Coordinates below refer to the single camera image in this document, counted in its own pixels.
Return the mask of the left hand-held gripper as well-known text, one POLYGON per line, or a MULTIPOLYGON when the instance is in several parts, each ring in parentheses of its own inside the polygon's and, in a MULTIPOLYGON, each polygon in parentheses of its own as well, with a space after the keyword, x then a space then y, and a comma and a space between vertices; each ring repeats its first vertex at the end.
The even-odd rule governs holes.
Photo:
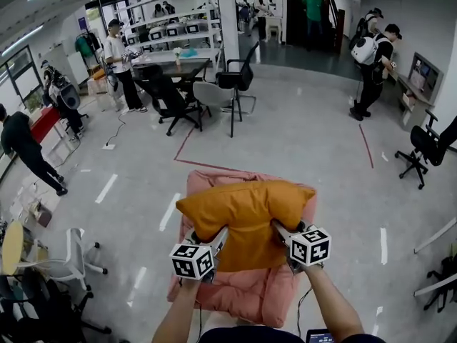
POLYGON ((174 274, 181 279, 192 279, 211 284, 220 263, 219 253, 229 236, 229 228, 224 226, 209 242, 203 242, 190 228, 181 243, 176 244, 169 257, 174 274))

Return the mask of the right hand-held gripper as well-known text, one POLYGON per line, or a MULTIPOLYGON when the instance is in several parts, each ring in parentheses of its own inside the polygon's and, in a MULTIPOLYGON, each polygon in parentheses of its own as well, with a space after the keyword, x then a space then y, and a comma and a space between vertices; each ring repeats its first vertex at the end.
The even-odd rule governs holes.
POLYGON ((331 236, 324 228, 318 228, 302 219, 295 230, 289 231, 279 220, 273 220, 279 240, 286 248, 286 261, 293 274, 300 274, 306 267, 323 266, 331 254, 331 236))

